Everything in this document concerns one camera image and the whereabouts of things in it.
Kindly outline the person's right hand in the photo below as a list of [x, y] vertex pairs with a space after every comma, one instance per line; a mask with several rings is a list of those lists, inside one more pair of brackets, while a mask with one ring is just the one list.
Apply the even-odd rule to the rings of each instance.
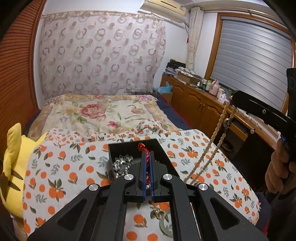
[[295, 162], [288, 159], [285, 143], [279, 139], [265, 174], [265, 182], [269, 192], [287, 194], [290, 190], [295, 189]]

